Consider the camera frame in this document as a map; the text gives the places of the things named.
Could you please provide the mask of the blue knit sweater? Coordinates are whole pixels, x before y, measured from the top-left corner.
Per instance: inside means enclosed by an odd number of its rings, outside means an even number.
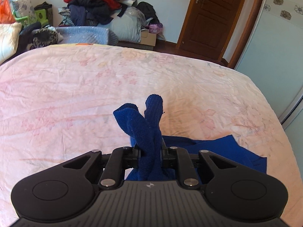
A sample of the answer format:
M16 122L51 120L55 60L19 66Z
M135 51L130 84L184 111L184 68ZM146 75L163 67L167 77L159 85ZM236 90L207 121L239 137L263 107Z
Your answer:
M138 168L129 173L127 180L167 181L176 178L173 169L161 167L160 153L163 143L168 147L185 148L190 154L198 154L200 150L209 150L241 165L266 173L267 158L239 146L232 135L215 140L163 136L159 127L163 114L162 97L152 94L145 101L145 105L146 110L143 115L132 103L125 103L113 113L120 128L130 136L131 145L137 145L143 153L139 159Z

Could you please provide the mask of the dark clothes pile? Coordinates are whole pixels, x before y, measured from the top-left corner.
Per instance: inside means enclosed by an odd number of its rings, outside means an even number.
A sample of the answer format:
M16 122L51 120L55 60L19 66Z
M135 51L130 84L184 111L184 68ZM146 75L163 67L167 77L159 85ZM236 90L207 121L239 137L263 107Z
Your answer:
M137 0L115 0L120 3L123 11L132 6ZM119 9L111 10L103 0L72 0L65 7L58 9L62 16L60 26L96 26L109 24L111 14Z

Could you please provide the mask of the pink floral bed sheet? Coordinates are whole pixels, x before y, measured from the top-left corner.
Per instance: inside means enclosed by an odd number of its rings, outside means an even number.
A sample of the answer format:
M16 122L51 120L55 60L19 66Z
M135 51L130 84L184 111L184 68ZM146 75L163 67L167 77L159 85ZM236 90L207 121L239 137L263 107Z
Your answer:
M233 135L268 159L287 188L282 218L302 226L302 180L291 144L244 74L181 56L105 45L35 49L1 66L1 226L17 220L10 194L28 175L93 149L129 144L113 111L163 98L161 132L197 140Z

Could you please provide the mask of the cardboard box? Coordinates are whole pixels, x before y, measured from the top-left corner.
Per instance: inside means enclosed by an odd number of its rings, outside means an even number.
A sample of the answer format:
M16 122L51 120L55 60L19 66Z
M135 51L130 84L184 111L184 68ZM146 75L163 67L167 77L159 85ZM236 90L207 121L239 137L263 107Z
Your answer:
M156 34L150 33L148 30L141 31L140 44L154 47L156 45L156 39Z

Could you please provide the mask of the light blue bundled bedding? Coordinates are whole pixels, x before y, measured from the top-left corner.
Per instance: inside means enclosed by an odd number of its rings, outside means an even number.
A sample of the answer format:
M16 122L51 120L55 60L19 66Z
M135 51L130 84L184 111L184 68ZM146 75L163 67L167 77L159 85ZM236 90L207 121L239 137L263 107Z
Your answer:
M109 24L102 25L98 23L98 27L110 29L119 41L140 43L141 27L146 25L144 14L136 7L125 7L114 11L111 16L112 21Z

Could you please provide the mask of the purple bag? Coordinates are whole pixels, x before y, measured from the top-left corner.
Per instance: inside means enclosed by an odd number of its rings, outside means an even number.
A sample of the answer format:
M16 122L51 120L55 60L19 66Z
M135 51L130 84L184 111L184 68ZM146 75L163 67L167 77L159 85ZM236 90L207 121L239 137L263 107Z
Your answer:
M163 32L163 24L162 23L149 24L148 29L149 29L149 33L161 34Z

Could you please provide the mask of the blue folded blanket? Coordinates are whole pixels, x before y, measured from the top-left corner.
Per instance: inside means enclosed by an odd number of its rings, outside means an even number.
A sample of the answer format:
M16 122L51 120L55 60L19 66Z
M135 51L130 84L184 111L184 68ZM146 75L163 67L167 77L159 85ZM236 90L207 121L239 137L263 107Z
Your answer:
M118 37L108 28L79 26L56 27L58 33L63 36L61 44L100 44L115 46Z

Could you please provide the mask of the white sliding wardrobe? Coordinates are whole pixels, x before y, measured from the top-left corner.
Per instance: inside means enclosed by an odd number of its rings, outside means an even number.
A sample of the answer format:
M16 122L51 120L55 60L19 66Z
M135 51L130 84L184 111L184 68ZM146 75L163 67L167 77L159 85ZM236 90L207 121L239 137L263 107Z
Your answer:
M288 128L302 113L302 0L263 0L236 70L256 84Z

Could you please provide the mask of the black backpack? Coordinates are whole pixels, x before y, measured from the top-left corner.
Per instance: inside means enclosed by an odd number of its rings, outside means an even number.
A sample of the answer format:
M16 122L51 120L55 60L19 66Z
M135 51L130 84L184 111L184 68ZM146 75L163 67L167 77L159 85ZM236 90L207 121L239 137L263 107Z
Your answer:
M154 10L153 6L147 2L140 2L136 6L137 9L139 9L145 16L145 19L150 24L159 24L160 21L156 15L156 11Z

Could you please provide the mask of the leopard print garment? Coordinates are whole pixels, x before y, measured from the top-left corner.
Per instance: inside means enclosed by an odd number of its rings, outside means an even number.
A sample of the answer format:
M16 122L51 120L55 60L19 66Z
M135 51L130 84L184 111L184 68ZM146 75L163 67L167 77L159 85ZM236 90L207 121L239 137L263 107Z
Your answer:
M47 27L38 29L32 36L33 48L44 48L55 45L63 40L63 36L54 28Z

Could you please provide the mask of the brown wooden door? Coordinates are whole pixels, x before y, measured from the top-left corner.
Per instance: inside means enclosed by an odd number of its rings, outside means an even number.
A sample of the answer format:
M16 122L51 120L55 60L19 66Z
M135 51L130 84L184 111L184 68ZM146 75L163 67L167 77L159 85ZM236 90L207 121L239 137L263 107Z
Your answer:
M177 48L221 60L245 0L190 0Z

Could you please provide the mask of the green plastic stool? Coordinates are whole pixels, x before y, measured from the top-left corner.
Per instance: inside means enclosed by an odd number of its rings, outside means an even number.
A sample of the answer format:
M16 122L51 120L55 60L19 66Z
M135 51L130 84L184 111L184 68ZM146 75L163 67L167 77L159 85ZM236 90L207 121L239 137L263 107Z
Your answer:
M45 9L35 10L34 20L32 20L29 16L16 17L14 10L12 12L12 15L14 16L16 22L21 23L24 27L27 27L36 22L40 22L42 27L49 25L49 20L47 19L47 13Z

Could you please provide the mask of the white quilted pillow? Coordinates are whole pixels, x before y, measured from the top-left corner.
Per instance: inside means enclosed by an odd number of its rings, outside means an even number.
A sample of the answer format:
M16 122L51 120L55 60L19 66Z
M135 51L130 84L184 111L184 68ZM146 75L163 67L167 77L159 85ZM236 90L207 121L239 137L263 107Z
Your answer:
M14 22L13 24L1 24L0 27L0 63L4 63L8 58L14 55L19 44L19 34L22 24Z

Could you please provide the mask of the floral grey cushion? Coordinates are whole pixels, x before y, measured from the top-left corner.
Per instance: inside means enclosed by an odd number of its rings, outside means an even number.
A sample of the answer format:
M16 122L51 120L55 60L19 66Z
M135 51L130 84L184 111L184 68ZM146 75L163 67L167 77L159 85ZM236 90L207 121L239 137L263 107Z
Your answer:
M34 20L35 10L31 0L13 0L12 6L16 17L29 16L32 20Z

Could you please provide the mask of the orange plastic bag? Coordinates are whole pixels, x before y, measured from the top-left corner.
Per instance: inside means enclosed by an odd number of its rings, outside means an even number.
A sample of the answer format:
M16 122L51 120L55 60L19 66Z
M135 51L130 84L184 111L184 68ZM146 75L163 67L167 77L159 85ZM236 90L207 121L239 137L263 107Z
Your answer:
M0 1L0 24L13 24L15 19L12 15L9 0Z

